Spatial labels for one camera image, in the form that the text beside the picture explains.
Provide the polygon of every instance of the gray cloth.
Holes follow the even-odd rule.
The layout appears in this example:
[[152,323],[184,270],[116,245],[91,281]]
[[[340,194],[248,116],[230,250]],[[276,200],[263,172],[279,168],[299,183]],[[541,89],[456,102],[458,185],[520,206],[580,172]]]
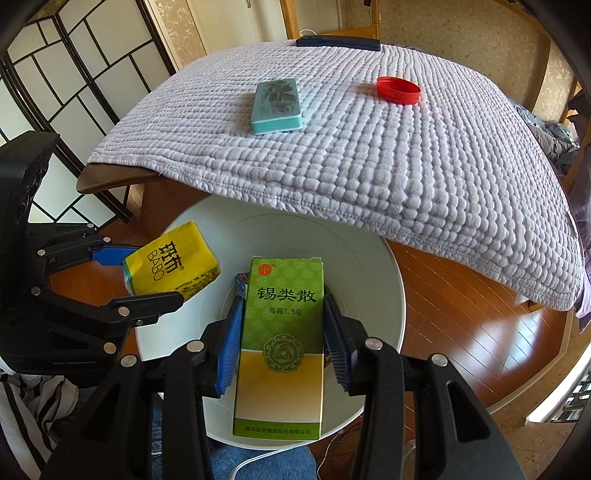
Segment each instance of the gray cloth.
[[535,125],[527,124],[535,140],[540,145],[544,155],[548,157],[552,163],[556,163],[558,159],[565,153],[576,149],[572,144],[565,142],[559,138],[554,137],[552,134],[538,128]]

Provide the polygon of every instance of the white cable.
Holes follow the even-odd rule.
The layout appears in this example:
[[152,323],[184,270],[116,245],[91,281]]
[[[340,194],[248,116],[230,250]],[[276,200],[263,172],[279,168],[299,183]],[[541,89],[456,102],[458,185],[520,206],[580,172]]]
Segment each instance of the white cable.
[[242,468],[243,466],[248,465],[251,462],[256,462],[257,460],[261,460],[262,458],[270,457],[271,455],[275,455],[276,453],[286,452],[287,450],[291,450],[292,448],[293,447],[285,448],[283,450],[273,450],[272,452],[263,453],[261,455],[257,455],[256,457],[252,457],[247,460],[244,460],[242,463],[239,463],[237,465],[237,467],[234,468],[234,470],[232,470],[230,472],[230,476],[228,477],[228,480],[234,480],[236,478],[236,474],[238,473],[238,470],[240,470],[240,468]]
[[343,430],[340,430],[339,432],[337,432],[337,434],[332,437],[332,440],[329,442],[329,444],[326,446],[326,450],[324,451],[324,455],[322,456],[322,461],[320,462],[320,465],[318,466],[318,468],[316,469],[316,476],[318,477],[318,480],[322,480],[320,478],[320,468],[322,468],[322,465],[324,465],[324,462],[326,460],[326,457],[328,457],[329,454],[329,449],[330,446],[332,445],[332,443],[339,438],[339,436],[343,433]]
[[314,35],[318,35],[314,30],[310,30],[309,28],[305,28],[304,30],[300,30],[300,37],[302,36],[302,32],[312,32]]

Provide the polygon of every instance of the wooden floor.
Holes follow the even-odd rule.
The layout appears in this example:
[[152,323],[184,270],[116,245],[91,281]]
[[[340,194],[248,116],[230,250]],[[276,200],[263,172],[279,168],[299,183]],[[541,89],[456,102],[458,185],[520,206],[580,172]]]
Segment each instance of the wooden floor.
[[[140,218],[117,221],[103,233],[114,242],[142,245],[159,236],[180,212],[204,197],[173,181],[145,186]],[[426,358],[440,352],[452,359],[485,406],[491,406],[530,379],[560,348],[565,312],[531,313],[518,296],[461,264],[390,243],[404,280],[407,330],[402,353]],[[54,275],[54,291],[92,304],[126,295],[121,269],[80,265]],[[405,438],[414,438],[413,403],[406,405]],[[346,478],[358,439],[352,427],[333,442],[320,474]],[[321,461],[326,439],[311,447]]]

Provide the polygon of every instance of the metal rivet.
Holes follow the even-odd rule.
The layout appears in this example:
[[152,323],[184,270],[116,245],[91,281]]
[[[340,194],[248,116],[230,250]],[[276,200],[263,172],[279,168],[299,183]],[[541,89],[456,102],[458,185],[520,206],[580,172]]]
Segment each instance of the metal rivet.
[[125,355],[121,359],[121,366],[129,368],[134,366],[138,362],[138,358],[135,355]]
[[369,348],[370,350],[377,352],[378,350],[381,350],[381,348],[384,346],[384,344],[382,343],[382,341],[379,338],[369,337],[365,341],[365,346],[367,348]]
[[431,357],[431,362],[433,362],[438,367],[446,367],[447,357],[441,353],[436,353]]
[[205,348],[205,343],[203,343],[201,340],[193,340],[192,342],[189,342],[187,344],[187,350],[189,350],[189,352],[192,352],[192,353],[200,352],[204,348]]
[[113,355],[117,351],[117,347],[115,346],[114,343],[106,342],[103,345],[103,350],[105,351],[105,353],[108,353],[109,355]]

